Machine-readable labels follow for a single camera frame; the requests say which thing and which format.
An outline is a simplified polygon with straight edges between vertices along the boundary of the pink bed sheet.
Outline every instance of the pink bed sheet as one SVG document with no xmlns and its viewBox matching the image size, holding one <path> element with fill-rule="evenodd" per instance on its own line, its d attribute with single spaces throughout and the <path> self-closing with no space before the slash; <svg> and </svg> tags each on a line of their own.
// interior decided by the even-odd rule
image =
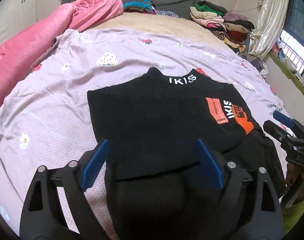
<svg viewBox="0 0 304 240">
<path fill-rule="evenodd" d="M 79 32 L 123 13 L 121 0 L 77 0 L 0 45 L 0 106 L 14 86 L 41 61 L 66 29 Z"/>
</svg>

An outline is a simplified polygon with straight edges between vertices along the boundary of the shirt sleeve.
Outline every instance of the shirt sleeve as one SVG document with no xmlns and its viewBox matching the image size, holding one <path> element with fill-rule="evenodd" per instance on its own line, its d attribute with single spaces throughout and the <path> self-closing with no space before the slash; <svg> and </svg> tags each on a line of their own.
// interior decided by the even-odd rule
<svg viewBox="0 0 304 240">
<path fill-rule="evenodd" d="M 296 225 L 300 217 L 304 213 L 304 200 L 293 205 L 289 209 L 286 209 L 284 205 L 281 204 L 284 231 L 287 234 Z"/>
</svg>

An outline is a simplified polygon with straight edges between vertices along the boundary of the window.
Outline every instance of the window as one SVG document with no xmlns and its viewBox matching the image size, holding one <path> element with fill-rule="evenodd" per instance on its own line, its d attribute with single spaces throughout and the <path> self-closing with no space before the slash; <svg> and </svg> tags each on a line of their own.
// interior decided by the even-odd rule
<svg viewBox="0 0 304 240">
<path fill-rule="evenodd" d="M 297 66 L 297 71 L 304 75 L 304 2 L 289 0 L 286 20 L 282 34 L 284 54 Z"/>
</svg>

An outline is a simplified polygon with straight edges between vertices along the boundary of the bed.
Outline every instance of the bed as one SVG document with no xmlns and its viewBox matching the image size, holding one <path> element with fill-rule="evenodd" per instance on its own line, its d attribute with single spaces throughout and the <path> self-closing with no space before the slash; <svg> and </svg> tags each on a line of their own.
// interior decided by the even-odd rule
<svg viewBox="0 0 304 240">
<path fill-rule="evenodd" d="M 198 68 L 213 80 L 233 84 L 261 126 L 266 120 L 280 125 L 272 117 L 274 111 L 288 115 L 255 67 L 184 18 L 123 13 L 83 32 L 67 29 L 43 58 L 0 108 L 0 213 L 17 234 L 36 169 L 63 167 L 97 145 L 89 90 L 130 81 L 150 67 L 167 76 Z M 274 143 L 286 173 L 286 153 Z M 104 173 L 103 167 L 85 195 L 105 231 L 117 239 L 106 204 Z M 59 196 L 68 226 L 77 232 L 63 190 Z"/>
</svg>

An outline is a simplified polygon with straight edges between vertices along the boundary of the orange logo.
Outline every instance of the orange logo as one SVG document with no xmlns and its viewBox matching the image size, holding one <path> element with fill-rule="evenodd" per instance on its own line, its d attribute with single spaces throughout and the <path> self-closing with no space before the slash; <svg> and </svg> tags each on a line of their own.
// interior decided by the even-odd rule
<svg viewBox="0 0 304 240">
<path fill-rule="evenodd" d="M 210 113 L 218 124 L 229 122 L 223 112 L 221 102 L 218 98 L 206 98 L 206 100 Z"/>
<path fill-rule="evenodd" d="M 254 129 L 254 125 L 252 122 L 248 122 L 247 115 L 243 111 L 243 109 L 239 106 L 232 105 L 232 112 L 235 116 L 236 122 L 243 127 L 246 132 L 246 135 L 250 133 L 251 130 Z"/>
</svg>

